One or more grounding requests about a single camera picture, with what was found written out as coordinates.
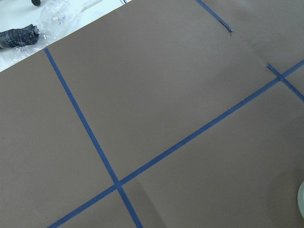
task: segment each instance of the plaid fabric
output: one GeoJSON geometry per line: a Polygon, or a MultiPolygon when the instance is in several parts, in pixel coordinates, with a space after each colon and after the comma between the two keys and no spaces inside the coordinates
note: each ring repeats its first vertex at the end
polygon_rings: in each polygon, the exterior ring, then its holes
{"type": "Polygon", "coordinates": [[[35,44],[38,36],[39,34],[35,33],[35,26],[32,24],[23,29],[10,29],[5,32],[0,32],[0,49],[35,44]]]}

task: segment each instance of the black plaid cloth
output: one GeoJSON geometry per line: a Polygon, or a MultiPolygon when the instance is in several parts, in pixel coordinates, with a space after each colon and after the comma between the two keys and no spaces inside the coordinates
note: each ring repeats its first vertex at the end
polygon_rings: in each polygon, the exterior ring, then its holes
{"type": "Polygon", "coordinates": [[[35,28],[37,27],[30,24],[23,29],[10,29],[5,32],[0,32],[0,49],[35,44],[39,36],[39,34],[35,32],[37,31],[35,28]]]}

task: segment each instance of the black object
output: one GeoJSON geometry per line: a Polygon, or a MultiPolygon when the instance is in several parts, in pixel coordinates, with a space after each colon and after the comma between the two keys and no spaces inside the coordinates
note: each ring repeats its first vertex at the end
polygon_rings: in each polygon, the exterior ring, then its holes
{"type": "Polygon", "coordinates": [[[23,29],[10,29],[5,32],[0,32],[0,49],[35,44],[38,36],[39,30],[37,26],[33,26],[32,24],[23,29]]]}
{"type": "Polygon", "coordinates": [[[40,0],[32,0],[32,3],[34,4],[34,6],[40,6],[41,1],[40,0]]]}

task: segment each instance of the blue tape line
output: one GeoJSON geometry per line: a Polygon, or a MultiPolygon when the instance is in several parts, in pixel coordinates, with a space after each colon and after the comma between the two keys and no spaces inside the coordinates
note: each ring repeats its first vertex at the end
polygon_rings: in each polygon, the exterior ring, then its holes
{"type": "MultiPolygon", "coordinates": [[[[302,66],[304,66],[304,59],[301,62],[299,62],[296,65],[294,65],[289,70],[285,71],[282,74],[282,77],[287,77],[287,76],[291,75],[294,71],[296,71],[297,69],[299,69],[302,66]]],[[[208,124],[206,124],[202,128],[198,129],[193,134],[189,135],[187,138],[185,138],[182,141],[180,141],[179,143],[177,143],[175,146],[171,147],[170,149],[166,150],[165,152],[163,152],[162,154],[160,154],[156,158],[152,159],[151,161],[149,161],[148,163],[146,163],[142,167],[138,168],[137,170],[135,170],[134,172],[132,172],[131,174],[129,174],[128,176],[126,176],[125,178],[123,178],[120,181],[121,185],[126,184],[127,182],[129,182],[133,178],[137,177],[139,174],[141,174],[142,172],[144,172],[148,168],[150,168],[153,165],[155,165],[156,163],[160,162],[162,159],[164,159],[165,157],[167,157],[168,155],[170,155],[171,153],[173,153],[174,151],[176,151],[178,148],[182,147],[183,145],[185,145],[186,143],[190,142],[192,139],[194,139],[195,137],[197,137],[199,134],[201,134],[204,131],[208,130],[211,127],[211,125],[214,126],[219,121],[221,121],[222,119],[226,118],[231,113],[235,112],[237,109],[239,109],[242,106],[244,106],[245,104],[249,103],[251,100],[253,100],[257,96],[261,95],[263,92],[265,92],[269,88],[273,87],[279,81],[280,80],[278,78],[272,80],[267,85],[265,85],[264,87],[260,88],[259,90],[257,90],[255,93],[253,93],[249,97],[245,98],[242,102],[238,103],[237,105],[235,105],[234,107],[232,107],[228,111],[224,112],[222,115],[220,115],[216,119],[212,120],[211,122],[209,122],[208,124]]],[[[79,214],[80,212],[82,212],[83,210],[85,210],[86,208],[90,207],[91,205],[95,204],[96,202],[98,202],[99,200],[101,200],[102,198],[104,198],[105,196],[107,196],[108,194],[110,194],[111,192],[113,192],[115,189],[116,189],[116,187],[114,185],[111,186],[110,188],[108,188],[107,190],[103,191],[102,193],[100,193],[99,195],[97,195],[96,197],[94,197],[93,199],[89,200],[87,203],[83,204],[79,208],[77,208],[74,211],[70,212],[69,214],[67,214],[62,219],[60,219],[59,221],[57,221],[53,225],[49,226],[48,228],[57,228],[58,226],[60,226],[63,223],[67,222],[68,220],[70,220],[71,218],[73,218],[74,216],[76,216],[77,214],[79,214]]]]}
{"type": "Polygon", "coordinates": [[[68,213],[67,215],[65,215],[64,217],[62,217],[57,222],[53,223],[52,225],[50,225],[47,228],[58,228],[59,226],[61,226],[65,222],[69,221],[70,219],[72,219],[76,215],[80,214],[85,209],[87,209],[88,207],[90,207],[93,204],[97,203],[98,201],[100,201],[101,199],[103,199],[104,197],[106,197],[107,195],[109,195],[110,193],[112,193],[115,190],[116,190],[116,187],[114,185],[112,185],[108,189],[104,190],[102,193],[98,194],[97,196],[95,196],[94,198],[90,199],[88,202],[84,203],[83,205],[81,205],[77,209],[75,209],[72,212],[68,213]]]}
{"type": "Polygon", "coordinates": [[[233,32],[232,28],[227,24],[222,18],[220,18],[212,9],[209,8],[204,2],[201,0],[196,0],[196,2],[201,5],[208,13],[210,13],[216,20],[218,20],[229,32],[233,32]]]}
{"type": "MultiPolygon", "coordinates": [[[[298,64],[296,64],[292,68],[290,68],[289,70],[285,71],[282,74],[282,77],[285,78],[285,77],[291,75],[294,71],[296,71],[297,69],[299,69],[303,65],[304,65],[304,60],[302,60],[301,62],[299,62],[298,64]]],[[[183,140],[179,141],[177,144],[175,144],[174,146],[172,146],[171,148],[169,148],[165,152],[161,153],[156,158],[154,158],[151,161],[147,162],[142,167],[138,168],[137,170],[135,170],[134,172],[132,172],[131,174],[129,174],[128,176],[126,176],[125,178],[123,178],[120,181],[121,184],[124,185],[127,182],[129,182],[130,180],[132,180],[133,178],[137,177],[139,174],[141,174],[142,172],[146,171],[148,168],[152,167],[156,163],[160,162],[162,159],[166,158],[168,155],[172,154],[177,149],[179,149],[180,147],[184,146],[185,144],[187,144],[188,142],[190,142],[194,138],[198,137],[200,134],[202,134],[203,132],[205,132],[206,130],[208,130],[209,128],[211,128],[212,126],[216,125],[218,122],[220,122],[221,120],[225,119],[227,116],[229,116],[230,114],[232,114],[233,112],[235,112],[239,108],[243,107],[244,105],[246,105],[247,103],[249,103],[250,101],[252,101],[253,99],[255,99],[256,97],[258,97],[259,95],[261,95],[262,93],[264,93],[266,90],[268,90],[271,87],[273,87],[278,82],[280,82],[279,78],[276,78],[276,79],[272,80],[271,82],[269,82],[268,84],[266,84],[265,86],[263,86],[262,88],[260,88],[256,92],[254,92],[252,95],[250,95],[247,98],[245,98],[243,101],[241,101],[237,105],[233,106],[232,108],[230,108],[229,110],[227,110],[223,114],[219,115],[217,118],[215,118],[212,121],[210,121],[205,126],[199,128],[197,131],[195,131],[194,133],[190,134],[188,137],[186,137],[183,140]]]]}
{"type": "Polygon", "coordinates": [[[52,57],[52,55],[50,53],[50,51],[47,48],[44,49],[44,51],[45,51],[45,53],[46,53],[46,55],[47,55],[47,57],[48,57],[51,65],[52,65],[54,71],[56,72],[56,74],[58,76],[58,79],[61,82],[61,84],[62,84],[62,86],[63,86],[63,88],[64,88],[64,90],[65,90],[65,92],[66,92],[66,94],[68,96],[68,98],[70,99],[73,107],[75,108],[75,110],[76,110],[76,112],[77,112],[77,114],[78,114],[78,116],[79,116],[79,118],[80,118],[83,126],[85,127],[86,132],[90,136],[90,138],[92,140],[92,143],[94,144],[94,147],[96,148],[96,150],[97,150],[97,152],[98,152],[101,160],[103,161],[103,163],[104,163],[104,165],[105,165],[105,167],[106,167],[106,169],[107,169],[107,171],[108,171],[108,173],[109,173],[109,175],[110,175],[110,177],[111,177],[111,179],[112,179],[112,181],[113,181],[116,189],[118,190],[118,192],[119,192],[119,194],[120,194],[120,196],[121,196],[121,198],[122,198],[125,206],[127,207],[128,211],[129,211],[129,214],[131,215],[134,223],[136,224],[136,227],[137,228],[142,228],[143,226],[142,226],[142,224],[141,224],[141,222],[140,222],[140,220],[139,220],[139,218],[138,218],[138,216],[137,216],[137,214],[136,214],[133,206],[131,205],[131,203],[130,203],[128,197],[127,197],[127,195],[125,194],[124,189],[122,188],[122,185],[121,185],[120,181],[118,180],[118,178],[117,178],[117,176],[116,176],[116,174],[115,174],[115,172],[114,172],[114,170],[113,170],[113,168],[112,168],[109,160],[107,159],[104,151],[102,150],[99,142],[97,141],[97,139],[96,139],[96,137],[95,137],[95,135],[94,135],[91,127],[89,126],[89,124],[88,124],[85,116],[83,115],[82,111],[80,110],[80,107],[78,106],[78,104],[77,104],[77,102],[76,102],[76,100],[75,100],[75,98],[74,98],[71,90],[69,89],[66,81],[64,80],[64,78],[63,78],[63,76],[62,76],[62,74],[61,74],[58,66],[56,65],[56,63],[55,63],[55,61],[54,61],[54,59],[53,59],[53,57],[52,57]]]}
{"type": "Polygon", "coordinates": [[[300,91],[298,91],[289,81],[287,81],[271,64],[268,64],[267,67],[304,102],[304,96],[300,93],[300,91]]]}

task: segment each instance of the plastic bag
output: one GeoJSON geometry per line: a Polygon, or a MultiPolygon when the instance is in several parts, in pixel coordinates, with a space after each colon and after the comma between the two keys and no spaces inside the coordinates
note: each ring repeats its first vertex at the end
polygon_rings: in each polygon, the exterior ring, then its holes
{"type": "Polygon", "coordinates": [[[31,46],[16,47],[12,64],[15,64],[55,41],[63,38],[73,20],[80,15],[69,0],[54,0],[50,2],[41,12],[36,22],[39,29],[39,39],[31,46]]]}

